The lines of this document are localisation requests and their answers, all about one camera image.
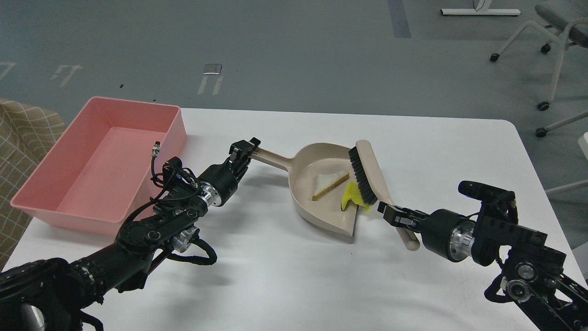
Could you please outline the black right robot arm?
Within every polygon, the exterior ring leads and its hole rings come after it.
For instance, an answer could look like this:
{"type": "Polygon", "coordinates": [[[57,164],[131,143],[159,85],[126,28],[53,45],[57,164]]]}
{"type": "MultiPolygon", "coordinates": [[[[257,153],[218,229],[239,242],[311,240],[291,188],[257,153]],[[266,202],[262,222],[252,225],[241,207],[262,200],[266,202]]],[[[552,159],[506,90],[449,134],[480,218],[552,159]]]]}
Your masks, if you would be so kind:
{"type": "Polygon", "coordinates": [[[587,290],[564,274],[566,255],[546,246],[546,234],[518,223],[515,193],[470,181],[462,181],[458,192],[481,203],[476,220],[385,202],[378,211],[388,224],[420,234],[426,249],[451,262],[470,257],[481,266],[497,263],[501,272],[485,290],[487,300],[513,302],[541,331],[585,331],[587,290]]]}

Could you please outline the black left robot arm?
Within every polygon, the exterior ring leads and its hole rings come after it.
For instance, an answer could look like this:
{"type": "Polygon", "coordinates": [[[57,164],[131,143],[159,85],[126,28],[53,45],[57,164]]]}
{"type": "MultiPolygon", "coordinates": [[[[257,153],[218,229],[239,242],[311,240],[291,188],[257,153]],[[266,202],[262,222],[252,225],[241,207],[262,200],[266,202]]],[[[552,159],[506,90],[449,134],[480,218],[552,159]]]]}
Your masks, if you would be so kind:
{"type": "Polygon", "coordinates": [[[104,295],[143,289],[164,260],[209,266],[218,256],[195,225],[210,206],[223,206],[237,190],[259,147],[257,138],[231,145],[227,159],[200,176],[173,157],[152,173],[160,192],[133,211],[114,242],[74,262],[49,258],[1,273],[3,331],[81,331],[103,324],[84,308],[104,295]]]}

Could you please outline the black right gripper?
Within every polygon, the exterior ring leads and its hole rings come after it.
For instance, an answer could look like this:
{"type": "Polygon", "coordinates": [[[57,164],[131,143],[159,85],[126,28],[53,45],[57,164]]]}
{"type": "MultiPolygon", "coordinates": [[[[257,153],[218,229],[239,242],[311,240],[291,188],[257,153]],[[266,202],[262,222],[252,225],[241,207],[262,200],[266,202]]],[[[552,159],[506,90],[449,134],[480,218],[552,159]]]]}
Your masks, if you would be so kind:
{"type": "Polygon", "coordinates": [[[377,210],[389,219],[388,224],[419,232],[426,249],[451,262],[461,262],[472,255],[475,222],[461,214],[439,209],[428,215],[383,201],[377,210]]]}

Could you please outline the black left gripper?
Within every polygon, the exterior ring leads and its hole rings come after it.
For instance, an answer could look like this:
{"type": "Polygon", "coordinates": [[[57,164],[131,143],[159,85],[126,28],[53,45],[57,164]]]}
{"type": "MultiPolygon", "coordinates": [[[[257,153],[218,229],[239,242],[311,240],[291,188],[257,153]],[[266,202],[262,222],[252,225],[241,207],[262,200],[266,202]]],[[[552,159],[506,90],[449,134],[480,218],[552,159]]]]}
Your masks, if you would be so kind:
{"type": "Polygon", "coordinates": [[[215,191],[212,205],[223,206],[237,191],[238,184],[248,171],[250,155],[256,152],[260,140],[237,141],[229,149],[229,157],[221,164],[212,164],[198,176],[200,183],[215,191]]]}

